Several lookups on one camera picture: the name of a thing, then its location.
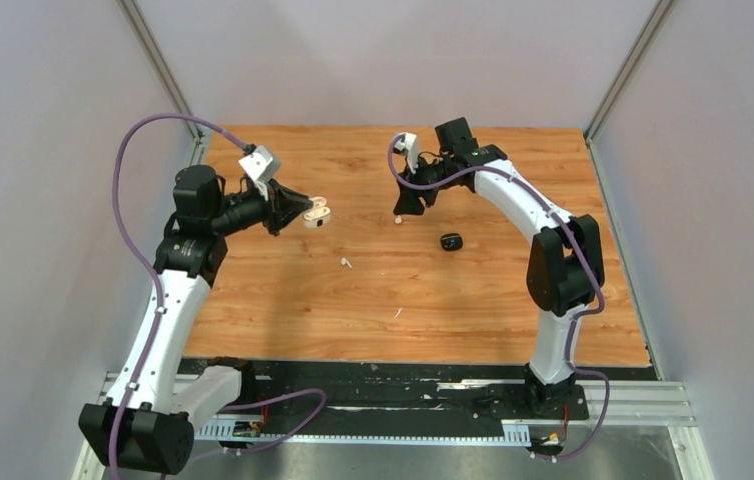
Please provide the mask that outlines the white charging case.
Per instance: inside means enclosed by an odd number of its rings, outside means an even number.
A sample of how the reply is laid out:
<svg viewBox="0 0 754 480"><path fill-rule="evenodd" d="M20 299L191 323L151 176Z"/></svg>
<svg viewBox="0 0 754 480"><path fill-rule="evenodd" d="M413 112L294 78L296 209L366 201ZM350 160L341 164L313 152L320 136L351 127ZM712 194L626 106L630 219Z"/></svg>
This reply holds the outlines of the white charging case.
<svg viewBox="0 0 754 480"><path fill-rule="evenodd" d="M327 199L316 196L311 197L310 201L312 206L302 214L304 225L310 229L317 229L328 224L331 219L331 209L327 206Z"/></svg>

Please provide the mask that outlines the black charging case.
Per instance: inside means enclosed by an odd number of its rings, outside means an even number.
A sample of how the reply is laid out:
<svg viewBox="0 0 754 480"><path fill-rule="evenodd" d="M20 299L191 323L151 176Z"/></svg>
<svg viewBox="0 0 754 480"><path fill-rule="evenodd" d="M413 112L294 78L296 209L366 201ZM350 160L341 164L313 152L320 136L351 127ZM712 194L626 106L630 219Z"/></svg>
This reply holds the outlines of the black charging case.
<svg viewBox="0 0 754 480"><path fill-rule="evenodd" d="M463 248L464 239L459 233L451 232L443 234L440 239L440 246L446 252L453 252Z"/></svg>

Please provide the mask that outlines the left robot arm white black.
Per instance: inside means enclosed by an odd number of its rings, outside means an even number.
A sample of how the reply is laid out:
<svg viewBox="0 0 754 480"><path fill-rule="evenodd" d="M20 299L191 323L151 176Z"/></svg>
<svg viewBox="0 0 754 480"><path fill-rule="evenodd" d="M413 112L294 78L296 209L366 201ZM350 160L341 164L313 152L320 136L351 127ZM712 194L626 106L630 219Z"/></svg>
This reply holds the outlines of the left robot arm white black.
<svg viewBox="0 0 754 480"><path fill-rule="evenodd" d="M228 236L262 225L278 235L296 219L311 227L328 223L325 198L309 197L269 178L245 174L235 193L208 165L175 176L175 210L155 258L137 257L152 290L128 358L103 401L83 406L78 426L112 478L124 470L180 473L189 461L196 431L225 406L251 411L259 386L233 359L208 367L176 392L179 364L196 317L227 255Z"/></svg>

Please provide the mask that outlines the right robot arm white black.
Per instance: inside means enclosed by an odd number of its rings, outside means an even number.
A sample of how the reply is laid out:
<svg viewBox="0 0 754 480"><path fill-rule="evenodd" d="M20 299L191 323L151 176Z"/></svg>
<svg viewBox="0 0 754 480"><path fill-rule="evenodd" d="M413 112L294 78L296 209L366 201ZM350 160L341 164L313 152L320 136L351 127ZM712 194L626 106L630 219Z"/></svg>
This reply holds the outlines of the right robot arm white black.
<svg viewBox="0 0 754 480"><path fill-rule="evenodd" d="M537 417L549 417L573 392L573 357L584 317L605 307L602 242L597 220L575 216L533 186L494 144L481 145L463 117L436 126L439 151L426 161L417 135L396 134L387 162L400 155L402 170L391 172L399 188L396 216L420 216L440 191L464 186L494 205L524 236L530 251L528 293L539 310L534 353L526 366L524 403Z"/></svg>

